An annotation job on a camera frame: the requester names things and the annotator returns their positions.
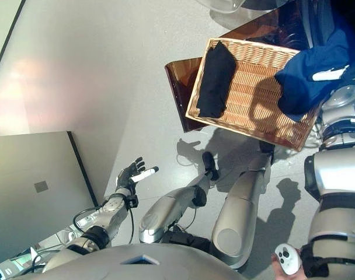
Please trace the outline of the person right hand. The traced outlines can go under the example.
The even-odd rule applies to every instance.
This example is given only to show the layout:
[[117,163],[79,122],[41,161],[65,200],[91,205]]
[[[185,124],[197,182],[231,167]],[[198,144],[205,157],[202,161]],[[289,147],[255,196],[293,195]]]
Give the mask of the person right hand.
[[272,268],[273,268],[275,280],[306,280],[307,279],[302,264],[300,264],[300,267],[295,274],[288,275],[283,271],[281,264],[279,263],[279,258],[276,253],[271,254],[271,260],[272,260]]

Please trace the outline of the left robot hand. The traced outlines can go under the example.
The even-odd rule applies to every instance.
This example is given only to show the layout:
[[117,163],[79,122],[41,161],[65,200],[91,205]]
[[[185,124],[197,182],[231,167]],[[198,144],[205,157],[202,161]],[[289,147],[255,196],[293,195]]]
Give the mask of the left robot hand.
[[118,174],[116,178],[116,190],[125,188],[129,190],[131,195],[134,195],[136,193],[135,187],[137,183],[158,171],[158,166],[146,169],[143,158],[138,157]]

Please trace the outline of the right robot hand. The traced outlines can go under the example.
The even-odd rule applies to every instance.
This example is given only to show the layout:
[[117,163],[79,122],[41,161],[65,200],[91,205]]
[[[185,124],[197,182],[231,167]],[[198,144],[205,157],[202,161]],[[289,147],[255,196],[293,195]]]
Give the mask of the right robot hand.
[[343,68],[331,68],[325,71],[316,72],[308,77],[308,80],[311,82],[333,83],[336,81],[338,87],[349,85],[354,79],[355,72],[350,65],[346,65]]

